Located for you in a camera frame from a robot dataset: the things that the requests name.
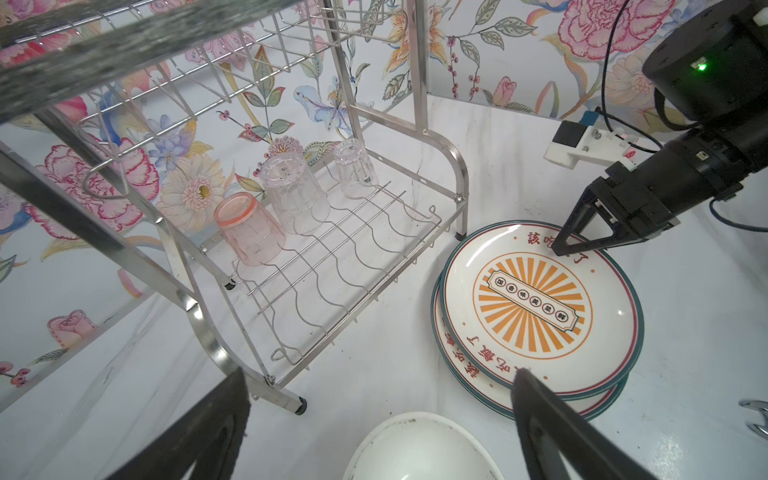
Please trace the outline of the orange bowl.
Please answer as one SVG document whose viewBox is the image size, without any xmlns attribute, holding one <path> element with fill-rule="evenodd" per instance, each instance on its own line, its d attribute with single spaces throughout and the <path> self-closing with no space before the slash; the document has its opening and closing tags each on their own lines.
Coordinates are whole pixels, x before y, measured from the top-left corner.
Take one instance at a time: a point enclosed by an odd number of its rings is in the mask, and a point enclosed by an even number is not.
<svg viewBox="0 0 768 480">
<path fill-rule="evenodd" d="M 345 479 L 501 479 L 484 446 L 456 422 L 429 412 L 375 427 L 349 461 Z"/>
</svg>

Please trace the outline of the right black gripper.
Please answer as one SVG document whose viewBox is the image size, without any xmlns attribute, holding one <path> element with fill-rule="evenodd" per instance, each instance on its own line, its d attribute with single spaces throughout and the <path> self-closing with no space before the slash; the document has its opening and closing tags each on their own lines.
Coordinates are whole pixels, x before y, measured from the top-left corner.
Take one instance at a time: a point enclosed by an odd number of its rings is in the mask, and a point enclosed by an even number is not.
<svg viewBox="0 0 768 480">
<path fill-rule="evenodd" d="M 709 199 L 726 200 L 742 181 L 767 167 L 767 115 L 758 113 L 696 127 L 667 142 L 635 169 L 612 166 L 585 188 L 555 238 L 558 256 L 649 240 L 677 217 Z M 611 229 L 602 238 L 570 243 L 599 216 Z"/>
</svg>

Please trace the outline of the white patterned plate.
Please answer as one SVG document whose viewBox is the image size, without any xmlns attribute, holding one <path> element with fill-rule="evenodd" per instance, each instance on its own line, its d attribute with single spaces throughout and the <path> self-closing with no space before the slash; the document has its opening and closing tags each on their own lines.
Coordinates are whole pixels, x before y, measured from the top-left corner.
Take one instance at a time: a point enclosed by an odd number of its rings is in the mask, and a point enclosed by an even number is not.
<svg viewBox="0 0 768 480">
<path fill-rule="evenodd" d="M 430 308 L 432 332 L 440 355 L 450 373 L 470 395 L 499 415 L 515 420 L 510 389 L 491 380 L 475 366 L 446 327 L 440 302 L 440 281 L 438 278 L 433 287 Z"/>
</svg>

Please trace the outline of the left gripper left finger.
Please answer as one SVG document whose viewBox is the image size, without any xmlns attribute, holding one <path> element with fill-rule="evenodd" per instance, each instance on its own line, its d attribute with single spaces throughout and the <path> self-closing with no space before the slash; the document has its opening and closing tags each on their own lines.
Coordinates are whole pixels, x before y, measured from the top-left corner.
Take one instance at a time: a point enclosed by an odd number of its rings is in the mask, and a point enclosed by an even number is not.
<svg viewBox="0 0 768 480">
<path fill-rule="evenodd" d="M 110 477 L 229 479 L 249 413 L 245 375 L 237 370 Z"/>
</svg>

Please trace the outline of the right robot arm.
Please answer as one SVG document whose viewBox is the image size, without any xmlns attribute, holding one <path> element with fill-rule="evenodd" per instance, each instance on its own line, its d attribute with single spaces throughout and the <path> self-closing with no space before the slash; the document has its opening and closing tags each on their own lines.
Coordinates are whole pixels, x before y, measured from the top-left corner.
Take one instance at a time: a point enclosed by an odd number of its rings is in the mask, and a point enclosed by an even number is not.
<svg viewBox="0 0 768 480">
<path fill-rule="evenodd" d="M 572 169 L 606 168 L 588 185 L 552 243 L 558 256 L 648 241 L 680 214 L 726 201 L 767 166 L 767 4 L 722 1 L 673 31 L 643 73 L 678 137 L 641 163 L 632 139 L 564 121 L 545 157 Z"/>
</svg>

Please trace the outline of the orange striped plate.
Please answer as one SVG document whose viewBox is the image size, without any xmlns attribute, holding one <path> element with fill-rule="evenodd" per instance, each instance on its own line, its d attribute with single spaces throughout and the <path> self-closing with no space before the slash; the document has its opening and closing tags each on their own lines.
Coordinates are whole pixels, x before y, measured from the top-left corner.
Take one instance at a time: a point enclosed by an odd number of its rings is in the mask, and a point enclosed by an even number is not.
<svg viewBox="0 0 768 480">
<path fill-rule="evenodd" d="M 504 296 L 494 288 L 493 277 L 503 274 L 519 283 L 528 298 Z M 575 361 L 594 323 L 591 299 L 581 282 L 567 267 L 554 260 L 525 258 L 519 262 L 490 262 L 477 277 L 473 290 L 478 320 L 486 339 L 475 335 L 461 339 L 445 313 L 440 295 L 448 273 L 439 277 L 432 293 L 432 327 L 442 356 L 455 378 L 488 408 L 513 417 L 511 378 L 522 368 L 543 366 L 540 377 L 550 381 L 558 373 L 568 382 L 559 396 L 580 415 L 600 415 L 620 395 L 629 372 L 636 364 L 643 343 L 644 320 L 634 293 L 628 295 L 632 308 L 631 341 L 624 356 L 603 348 L 601 362 L 584 365 Z M 556 311 L 572 313 L 574 323 L 549 323 L 529 298 Z"/>
<path fill-rule="evenodd" d="M 492 381 L 510 387 L 527 369 L 577 400 L 628 377 L 645 322 L 619 264 L 601 250 L 556 255 L 559 232 L 512 220 L 469 234 L 446 260 L 439 304 L 456 346 Z"/>
</svg>

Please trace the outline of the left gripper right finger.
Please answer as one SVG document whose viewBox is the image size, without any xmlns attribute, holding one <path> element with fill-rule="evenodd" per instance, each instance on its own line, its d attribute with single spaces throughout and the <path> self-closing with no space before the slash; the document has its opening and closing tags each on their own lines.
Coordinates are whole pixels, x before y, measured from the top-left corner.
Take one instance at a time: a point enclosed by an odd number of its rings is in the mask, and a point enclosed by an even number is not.
<svg viewBox="0 0 768 480">
<path fill-rule="evenodd" d="M 531 479 L 651 479 L 653 475 L 571 409 L 529 370 L 511 393 L 522 453 Z"/>
</svg>

